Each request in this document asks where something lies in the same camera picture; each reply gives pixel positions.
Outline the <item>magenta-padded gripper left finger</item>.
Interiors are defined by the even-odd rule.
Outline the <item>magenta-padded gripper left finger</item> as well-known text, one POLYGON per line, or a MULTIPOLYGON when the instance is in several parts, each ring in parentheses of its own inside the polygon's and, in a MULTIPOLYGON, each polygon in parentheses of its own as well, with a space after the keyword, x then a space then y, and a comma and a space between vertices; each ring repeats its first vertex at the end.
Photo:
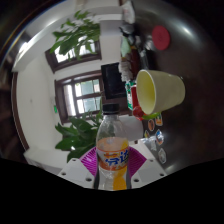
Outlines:
POLYGON ((90 149, 80 158, 72 158, 58 176, 81 187, 97 189, 99 174, 96 148, 90 149))

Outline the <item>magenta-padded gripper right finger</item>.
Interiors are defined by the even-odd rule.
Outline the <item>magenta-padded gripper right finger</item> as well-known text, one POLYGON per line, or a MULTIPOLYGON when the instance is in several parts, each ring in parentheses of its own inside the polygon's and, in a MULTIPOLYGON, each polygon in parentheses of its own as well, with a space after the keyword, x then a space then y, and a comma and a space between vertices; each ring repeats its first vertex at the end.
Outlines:
POLYGON ((154 157, 146 158, 135 148, 130 148, 127 166, 129 189, 144 187, 165 176, 165 171, 154 157))

